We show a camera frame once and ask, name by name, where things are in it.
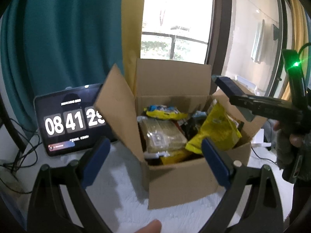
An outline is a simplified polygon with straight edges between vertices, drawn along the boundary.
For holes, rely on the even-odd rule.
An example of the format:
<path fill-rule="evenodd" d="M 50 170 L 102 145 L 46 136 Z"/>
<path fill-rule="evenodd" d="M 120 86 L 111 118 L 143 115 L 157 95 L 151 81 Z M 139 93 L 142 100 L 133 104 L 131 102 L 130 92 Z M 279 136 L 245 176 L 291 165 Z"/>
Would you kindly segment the left hand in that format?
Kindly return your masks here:
<path fill-rule="evenodd" d="M 160 233 L 162 229 L 162 223 L 155 219 L 151 221 L 146 226 L 142 227 L 141 229 L 137 230 L 135 233 Z"/>

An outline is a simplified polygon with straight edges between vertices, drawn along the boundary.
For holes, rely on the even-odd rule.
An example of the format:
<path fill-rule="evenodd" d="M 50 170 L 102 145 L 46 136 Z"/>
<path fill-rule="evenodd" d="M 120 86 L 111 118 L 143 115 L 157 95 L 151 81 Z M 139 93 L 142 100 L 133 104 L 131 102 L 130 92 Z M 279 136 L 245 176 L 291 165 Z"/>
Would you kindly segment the right hand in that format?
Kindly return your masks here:
<path fill-rule="evenodd" d="M 279 131 L 281 129 L 282 129 L 282 124 L 279 121 L 277 121 L 273 126 L 273 130 Z M 295 147 L 301 147 L 303 144 L 303 139 L 304 137 L 299 136 L 299 135 L 290 134 L 289 136 L 290 143 Z"/>

